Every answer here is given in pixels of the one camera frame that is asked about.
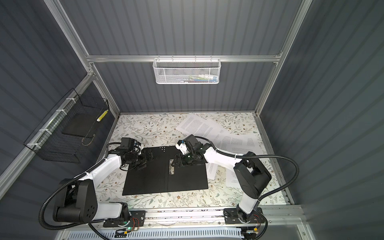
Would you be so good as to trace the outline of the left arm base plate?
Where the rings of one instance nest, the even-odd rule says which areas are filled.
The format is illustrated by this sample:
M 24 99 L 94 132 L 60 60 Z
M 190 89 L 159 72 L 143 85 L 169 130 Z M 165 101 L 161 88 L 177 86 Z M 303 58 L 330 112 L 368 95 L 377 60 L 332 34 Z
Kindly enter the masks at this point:
M 104 228 L 139 228 L 144 226 L 145 211 L 129 211 L 126 217 L 122 213 L 119 217 L 114 219 L 106 219 L 103 223 Z

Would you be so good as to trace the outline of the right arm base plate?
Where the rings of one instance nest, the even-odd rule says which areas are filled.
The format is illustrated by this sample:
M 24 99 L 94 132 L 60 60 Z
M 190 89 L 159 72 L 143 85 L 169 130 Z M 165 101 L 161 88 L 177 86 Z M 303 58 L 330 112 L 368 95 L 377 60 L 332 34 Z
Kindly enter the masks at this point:
M 225 208 L 223 210 L 225 223 L 230 224 L 264 224 L 265 218 L 262 217 L 262 213 L 253 210 L 250 214 L 246 214 L 239 208 Z

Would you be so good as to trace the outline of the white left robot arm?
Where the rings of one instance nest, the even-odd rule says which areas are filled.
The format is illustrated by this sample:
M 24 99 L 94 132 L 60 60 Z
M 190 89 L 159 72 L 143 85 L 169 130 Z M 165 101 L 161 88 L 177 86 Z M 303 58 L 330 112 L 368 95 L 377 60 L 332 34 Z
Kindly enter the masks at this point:
M 153 159 L 153 151 L 149 149 L 130 152 L 127 148 L 118 147 L 110 150 L 104 159 L 57 193 L 53 220 L 88 224 L 96 220 L 122 218 L 128 222 L 131 218 L 128 206 L 123 203 L 98 202 L 96 189 L 107 176 L 122 165 L 128 164 L 131 170 L 139 169 Z

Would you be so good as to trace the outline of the red folder black inside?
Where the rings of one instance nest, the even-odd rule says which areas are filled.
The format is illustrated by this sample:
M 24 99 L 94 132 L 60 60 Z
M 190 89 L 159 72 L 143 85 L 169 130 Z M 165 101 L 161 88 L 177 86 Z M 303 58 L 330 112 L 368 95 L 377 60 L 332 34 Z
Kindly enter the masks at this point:
M 127 172 L 123 196 L 206 190 L 208 186 L 205 165 L 177 167 L 175 155 L 181 154 L 175 146 L 145 148 L 157 156 L 140 170 Z

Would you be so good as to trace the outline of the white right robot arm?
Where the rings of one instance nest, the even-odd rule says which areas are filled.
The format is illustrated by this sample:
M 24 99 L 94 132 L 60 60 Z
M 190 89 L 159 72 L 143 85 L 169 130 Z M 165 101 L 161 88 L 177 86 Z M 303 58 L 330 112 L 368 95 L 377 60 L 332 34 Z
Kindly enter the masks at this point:
M 212 163 L 236 175 L 243 191 L 236 215 L 241 223 L 249 223 L 259 205 L 262 192 L 272 179 L 260 159 L 252 152 L 231 154 L 218 150 L 211 144 L 198 143 L 192 146 L 186 141 L 179 141 L 176 148 L 181 151 L 179 165 L 183 167 Z

